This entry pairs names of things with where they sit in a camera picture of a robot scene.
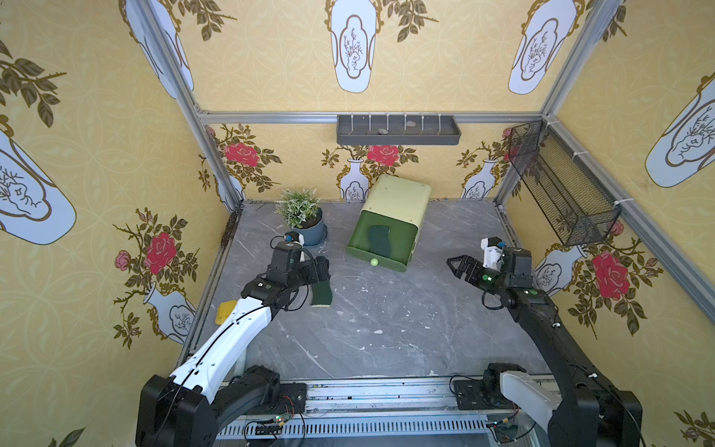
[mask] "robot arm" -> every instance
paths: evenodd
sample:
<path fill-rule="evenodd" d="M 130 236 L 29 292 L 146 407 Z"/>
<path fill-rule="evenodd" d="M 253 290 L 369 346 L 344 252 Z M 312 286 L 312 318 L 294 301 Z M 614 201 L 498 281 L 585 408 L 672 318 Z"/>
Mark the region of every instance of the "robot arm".
<path fill-rule="evenodd" d="M 329 262 L 318 256 L 301 261 L 299 236 L 279 242 L 266 272 L 246 284 L 226 321 L 168 378 L 152 377 L 139 399 L 139 447 L 210 446 L 236 417 L 268 411 L 277 402 L 280 376 L 253 366 L 220 388 L 248 344 L 287 309 L 302 286 L 330 280 Z"/>
<path fill-rule="evenodd" d="M 485 371 L 483 397 L 508 398 L 548 432 L 552 447 L 637 447 L 642 407 L 635 395 L 617 389 L 588 359 L 561 324 L 558 308 L 543 291 L 533 288 L 531 253 L 505 247 L 498 238 L 483 240 L 484 263 L 463 255 L 447 261 L 454 276 L 498 295 L 501 307 L 531 337 L 551 369 L 561 401 L 532 383 L 514 365 L 493 363 Z M 495 250 L 501 250 L 495 260 Z"/>

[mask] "red rose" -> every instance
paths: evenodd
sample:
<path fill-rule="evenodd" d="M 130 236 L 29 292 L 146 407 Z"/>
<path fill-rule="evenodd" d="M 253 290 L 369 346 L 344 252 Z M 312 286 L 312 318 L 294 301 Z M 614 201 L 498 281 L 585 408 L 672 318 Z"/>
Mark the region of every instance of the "red rose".
<path fill-rule="evenodd" d="M 601 296 L 620 300 L 628 293 L 631 284 L 628 282 L 628 269 L 611 252 L 604 251 L 593 259 L 596 269 L 596 284 Z"/>
<path fill-rule="evenodd" d="M 505 159 L 506 161 L 509 161 L 509 160 L 511 160 L 513 157 L 516 157 L 518 154 L 519 154 L 519 146 L 511 147 L 511 148 L 509 148 L 509 150 L 506 151 L 506 153 L 504 154 L 504 159 Z"/>
<path fill-rule="evenodd" d="M 129 261 L 131 260 L 132 256 L 130 256 L 128 252 L 122 250 L 114 260 L 114 266 L 124 272 L 129 268 Z"/>
<path fill-rule="evenodd" d="M 144 266 L 157 275 L 159 270 L 166 267 L 176 255 L 177 249 L 174 246 L 174 238 L 169 237 L 167 233 L 161 233 L 152 238 L 152 244 L 147 249 L 147 259 L 144 260 Z"/>
<path fill-rule="evenodd" d="M 614 236 L 618 236 L 623 232 L 623 224 L 621 223 L 620 220 L 617 220 L 616 223 L 613 224 L 613 227 L 611 227 L 611 234 Z"/>
<path fill-rule="evenodd" d="M 224 149 L 226 158 L 233 160 L 236 163 L 245 164 L 246 166 L 255 166 L 261 160 L 256 149 L 251 146 L 246 146 L 243 143 L 231 144 Z"/>
<path fill-rule="evenodd" d="M 375 160 L 385 166 L 392 166 L 400 158 L 397 146 L 370 146 L 368 159 Z"/>

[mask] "wallpaper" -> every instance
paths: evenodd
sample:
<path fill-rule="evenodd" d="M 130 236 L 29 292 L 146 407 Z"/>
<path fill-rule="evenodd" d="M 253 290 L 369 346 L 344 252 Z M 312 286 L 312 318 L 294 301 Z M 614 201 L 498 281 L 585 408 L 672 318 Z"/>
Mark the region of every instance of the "wallpaper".
<path fill-rule="evenodd" d="M 602 243 L 562 247 L 528 189 L 520 196 L 507 211 L 538 284 L 594 364 L 636 394 L 648 446 L 711 445 L 715 326 L 622 221 Z"/>
<path fill-rule="evenodd" d="M 539 110 L 586 19 L 585 0 L 162 3 L 214 111 Z"/>
<path fill-rule="evenodd" d="M 362 202 L 380 175 L 426 183 L 435 199 L 492 197 L 508 168 L 505 127 L 462 124 L 459 145 L 414 147 L 340 146 L 331 124 L 214 124 L 210 132 L 244 198 L 310 188 L 321 200 Z"/>
<path fill-rule="evenodd" d="M 116 0 L 2 2 L 0 72 L 0 445 L 133 445 L 226 209 Z"/>
<path fill-rule="evenodd" d="M 715 4 L 623 6 L 558 118 L 715 280 Z"/>

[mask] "gray marble floor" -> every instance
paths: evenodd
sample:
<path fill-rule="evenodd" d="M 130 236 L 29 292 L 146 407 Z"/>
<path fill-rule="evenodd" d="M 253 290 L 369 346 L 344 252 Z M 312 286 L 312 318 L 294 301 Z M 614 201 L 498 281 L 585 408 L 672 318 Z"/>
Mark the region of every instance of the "gray marble floor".
<path fill-rule="evenodd" d="M 481 374 L 489 362 L 548 372 L 508 311 L 485 309 L 478 289 L 446 265 L 462 254 L 481 259 L 483 237 L 505 237 L 492 202 L 430 202 L 406 273 L 345 253 L 361 204 L 322 208 L 330 232 L 312 252 L 330 260 L 332 305 L 311 308 L 309 297 L 300 311 L 279 313 L 250 344 L 247 365 L 264 365 L 282 378 Z M 216 328 L 217 306 L 238 299 L 245 283 L 265 270 L 271 237 L 286 231 L 274 205 L 245 205 L 203 340 Z"/>

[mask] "zip tie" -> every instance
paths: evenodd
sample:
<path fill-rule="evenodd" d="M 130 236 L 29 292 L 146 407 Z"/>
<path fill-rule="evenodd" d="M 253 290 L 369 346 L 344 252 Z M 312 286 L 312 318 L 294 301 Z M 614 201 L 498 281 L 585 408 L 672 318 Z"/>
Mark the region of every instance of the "zip tie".
<path fill-rule="evenodd" d="M 616 205 L 618 205 L 619 203 L 622 203 L 622 202 L 630 202 L 631 200 L 634 200 L 634 198 L 629 197 L 628 199 L 614 200 L 614 201 L 613 201 L 613 206 L 616 206 Z"/>

